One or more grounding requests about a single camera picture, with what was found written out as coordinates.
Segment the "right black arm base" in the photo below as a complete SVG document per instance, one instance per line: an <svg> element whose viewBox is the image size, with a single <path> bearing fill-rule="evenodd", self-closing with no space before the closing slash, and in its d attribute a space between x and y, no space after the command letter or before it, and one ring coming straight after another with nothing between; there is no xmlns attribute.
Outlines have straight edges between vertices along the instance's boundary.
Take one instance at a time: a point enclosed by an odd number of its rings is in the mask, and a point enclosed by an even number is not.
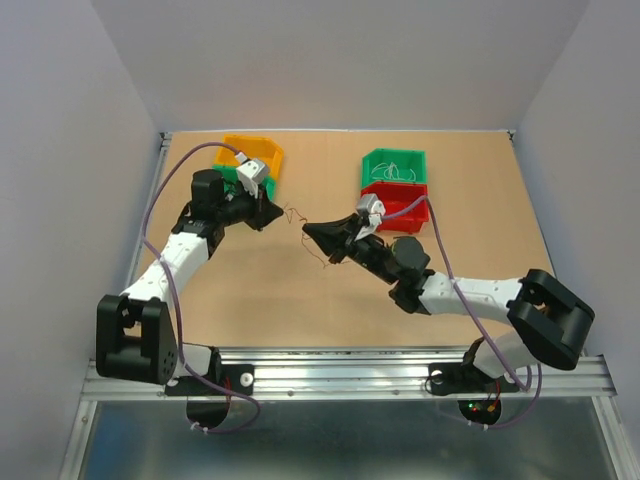
<svg viewBox="0 0 640 480"><path fill-rule="evenodd" d="M509 383L504 377L491 379L473 366L453 362L430 364L425 389L436 396L518 391L518 387L514 383Z"/></svg>

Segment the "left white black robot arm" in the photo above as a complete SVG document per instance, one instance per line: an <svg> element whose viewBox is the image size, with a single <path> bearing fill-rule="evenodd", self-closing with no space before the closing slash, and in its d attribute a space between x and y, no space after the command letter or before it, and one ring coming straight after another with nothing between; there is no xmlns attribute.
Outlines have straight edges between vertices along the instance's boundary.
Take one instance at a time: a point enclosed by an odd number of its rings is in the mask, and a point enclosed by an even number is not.
<svg viewBox="0 0 640 480"><path fill-rule="evenodd" d="M199 393L215 392L223 371L202 359L185 365L184 340L173 327L180 291L213 256L227 227L244 223L260 231L281 217L264 185L268 167L248 160L235 170L228 187L215 169L194 173L191 199L182 210L164 248L144 273L122 293L97 305L96 370L102 377L163 385L187 376Z"/></svg>

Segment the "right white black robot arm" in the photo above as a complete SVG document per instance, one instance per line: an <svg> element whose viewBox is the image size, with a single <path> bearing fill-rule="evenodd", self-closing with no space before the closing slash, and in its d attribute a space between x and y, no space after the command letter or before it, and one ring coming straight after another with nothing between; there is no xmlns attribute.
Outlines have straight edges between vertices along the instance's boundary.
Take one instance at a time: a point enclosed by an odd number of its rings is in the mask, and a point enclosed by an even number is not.
<svg viewBox="0 0 640 480"><path fill-rule="evenodd" d="M470 347L460 378L472 390L536 363L562 371L578 364L595 313L544 270L506 280L452 277L429 268L430 257L417 238L399 236L387 243L367 232L356 214L306 223L302 230L330 263L351 260L390 285L390 298L407 313L469 315L511 326L497 339L483 334Z"/></svg>

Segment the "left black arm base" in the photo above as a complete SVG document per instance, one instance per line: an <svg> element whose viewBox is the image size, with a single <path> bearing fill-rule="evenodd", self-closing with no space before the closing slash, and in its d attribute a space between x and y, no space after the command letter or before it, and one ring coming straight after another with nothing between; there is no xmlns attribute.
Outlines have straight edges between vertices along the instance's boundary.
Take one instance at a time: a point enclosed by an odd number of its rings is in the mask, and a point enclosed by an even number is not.
<svg viewBox="0 0 640 480"><path fill-rule="evenodd" d="M252 364L223 364L218 386L247 396L253 395L255 366ZM168 397L221 396L222 393L192 377L179 377L177 382L164 387Z"/></svg>

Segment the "yellow plastic bin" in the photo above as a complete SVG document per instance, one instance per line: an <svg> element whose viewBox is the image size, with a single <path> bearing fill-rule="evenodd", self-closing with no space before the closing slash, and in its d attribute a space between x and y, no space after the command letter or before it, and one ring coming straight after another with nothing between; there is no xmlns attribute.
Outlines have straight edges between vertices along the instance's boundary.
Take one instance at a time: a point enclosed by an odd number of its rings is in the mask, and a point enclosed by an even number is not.
<svg viewBox="0 0 640 480"><path fill-rule="evenodd" d="M225 134L223 143L246 154L249 158L257 158L270 169L270 177L275 181L279 179L281 165L284 159L284 150L272 139L266 137L250 136L243 134ZM238 165L235 154L227 149L218 150L214 159L214 166L235 167Z"/></svg>

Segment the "green plastic bin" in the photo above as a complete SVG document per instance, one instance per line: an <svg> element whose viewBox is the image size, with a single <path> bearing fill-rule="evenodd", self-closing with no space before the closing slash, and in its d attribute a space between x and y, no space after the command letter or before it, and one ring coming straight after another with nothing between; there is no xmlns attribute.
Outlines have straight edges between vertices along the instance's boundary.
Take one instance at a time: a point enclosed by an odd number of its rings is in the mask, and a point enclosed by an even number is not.
<svg viewBox="0 0 640 480"><path fill-rule="evenodd" d="M361 163L361 187L375 182L428 183L424 151L377 148L366 154Z"/></svg>
<svg viewBox="0 0 640 480"><path fill-rule="evenodd" d="M229 198L248 193L255 199L274 200L276 181L268 174L268 168L260 166L258 161L237 167L215 165L213 169L222 175L224 191Z"/></svg>

